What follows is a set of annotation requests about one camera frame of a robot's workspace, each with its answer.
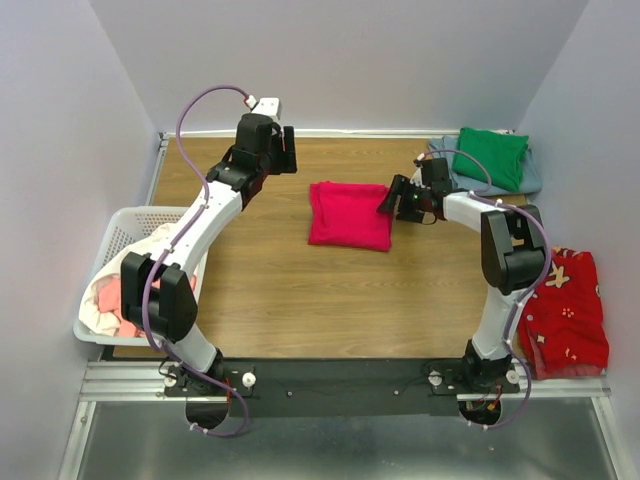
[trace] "folded green shirt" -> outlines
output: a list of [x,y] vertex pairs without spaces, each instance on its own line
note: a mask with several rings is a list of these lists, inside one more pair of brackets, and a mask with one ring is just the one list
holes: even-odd
[[[458,150],[475,157],[487,169],[495,186],[517,192],[522,182],[522,159],[528,141],[526,135],[502,135],[464,127],[458,137]],[[459,153],[453,158],[451,168],[460,175],[487,181],[482,170]]]

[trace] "white plastic basket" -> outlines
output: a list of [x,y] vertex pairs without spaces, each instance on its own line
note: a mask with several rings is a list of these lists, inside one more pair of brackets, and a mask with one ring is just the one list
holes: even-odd
[[[96,257],[91,272],[91,278],[124,247],[148,237],[160,225],[177,222],[186,211],[186,207],[132,207],[118,210],[113,217],[111,217],[107,231],[102,239],[102,244],[100,245],[100,250],[98,250],[98,256]],[[196,286],[193,294],[196,302],[200,298],[206,264],[207,254],[205,253],[194,272],[196,276]],[[93,333],[79,318],[75,319],[73,333],[78,339],[84,342],[98,343],[100,345],[132,345],[141,347],[149,345],[146,338],[111,337],[109,335]]]

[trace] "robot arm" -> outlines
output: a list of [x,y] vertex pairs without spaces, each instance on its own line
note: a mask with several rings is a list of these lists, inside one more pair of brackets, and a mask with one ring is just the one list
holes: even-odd
[[[294,130],[280,127],[280,110],[277,98],[265,98],[243,115],[235,144],[207,174],[209,198],[203,187],[166,242],[145,255],[130,253],[121,266],[122,315],[143,329],[144,286],[153,265],[169,251],[154,278],[159,286],[152,287],[149,296],[151,331],[185,363],[215,379],[223,377],[222,354],[195,325],[198,305],[189,279],[222,229],[260,192],[266,177],[297,171]],[[176,232],[183,232],[177,243]]]
[[[444,158],[417,160],[416,166],[420,168],[411,180],[402,175],[394,177],[378,211],[393,212],[397,204],[398,220],[422,223],[428,212],[436,220],[458,222],[480,233],[487,300],[478,330],[467,344],[461,373],[467,384],[495,382],[506,374],[511,363],[506,342],[513,339],[526,303],[521,296],[544,268],[544,239],[526,217],[454,188]],[[535,206],[521,208],[540,221]],[[512,239],[521,244],[514,245]],[[509,325],[509,314],[516,302],[515,321]]]

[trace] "light purple wall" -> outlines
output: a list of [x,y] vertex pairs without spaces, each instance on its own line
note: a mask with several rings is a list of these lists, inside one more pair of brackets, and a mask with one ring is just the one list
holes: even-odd
[[72,321],[157,135],[88,1],[3,2],[0,27],[0,478],[53,479],[92,353]]
[[640,466],[640,3],[591,0],[519,127],[553,242],[594,253],[613,404]]
[[[586,0],[91,0],[155,126],[216,83],[299,128],[515,128]],[[187,130],[232,128],[237,99]]]

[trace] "wooden table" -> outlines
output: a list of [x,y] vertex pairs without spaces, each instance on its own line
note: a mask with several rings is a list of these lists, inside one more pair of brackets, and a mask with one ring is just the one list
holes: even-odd
[[[185,139],[206,172],[231,139]],[[480,237],[455,223],[394,222],[389,253],[309,246],[309,184],[411,176],[420,139],[298,139],[298,173],[270,177],[209,250],[197,324],[226,356],[446,357],[464,352],[487,286]],[[200,184],[172,141],[154,205]],[[525,203],[523,196],[508,201]],[[116,355],[150,349],[121,347]]]

